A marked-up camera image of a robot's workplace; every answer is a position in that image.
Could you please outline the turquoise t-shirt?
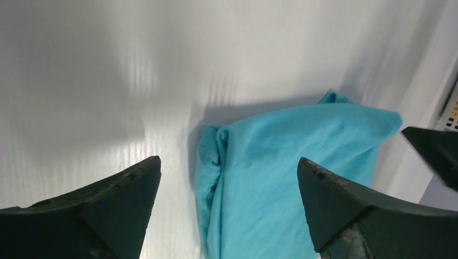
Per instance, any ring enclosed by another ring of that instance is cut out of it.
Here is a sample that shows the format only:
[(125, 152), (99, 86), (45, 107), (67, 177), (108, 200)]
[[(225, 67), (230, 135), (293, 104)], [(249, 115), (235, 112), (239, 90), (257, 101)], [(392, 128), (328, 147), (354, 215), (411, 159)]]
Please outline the turquoise t-shirt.
[(299, 160), (370, 186), (381, 143), (401, 125), (396, 112), (330, 92), (314, 105), (204, 126), (195, 170), (204, 256), (318, 258), (299, 191)]

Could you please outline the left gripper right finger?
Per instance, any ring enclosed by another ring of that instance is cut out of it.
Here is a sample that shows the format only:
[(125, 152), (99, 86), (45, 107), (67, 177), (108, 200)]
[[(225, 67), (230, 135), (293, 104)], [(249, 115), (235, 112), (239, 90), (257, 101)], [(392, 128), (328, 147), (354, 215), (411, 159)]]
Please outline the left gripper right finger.
[(457, 212), (377, 192), (301, 158), (297, 171), (322, 258), (457, 258)]

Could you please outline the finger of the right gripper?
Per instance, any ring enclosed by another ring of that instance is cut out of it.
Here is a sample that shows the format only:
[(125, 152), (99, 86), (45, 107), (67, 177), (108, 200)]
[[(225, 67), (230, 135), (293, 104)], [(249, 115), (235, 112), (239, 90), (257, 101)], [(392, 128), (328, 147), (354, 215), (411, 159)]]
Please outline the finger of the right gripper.
[(443, 184), (457, 190), (457, 132), (410, 126), (401, 134)]

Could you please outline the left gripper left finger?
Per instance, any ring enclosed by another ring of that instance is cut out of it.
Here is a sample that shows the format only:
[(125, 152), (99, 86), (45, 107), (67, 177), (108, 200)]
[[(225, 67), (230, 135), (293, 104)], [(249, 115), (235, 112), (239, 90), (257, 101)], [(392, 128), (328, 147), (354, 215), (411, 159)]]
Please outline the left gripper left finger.
[(30, 207), (1, 210), (1, 258), (139, 258), (161, 178), (151, 156)]

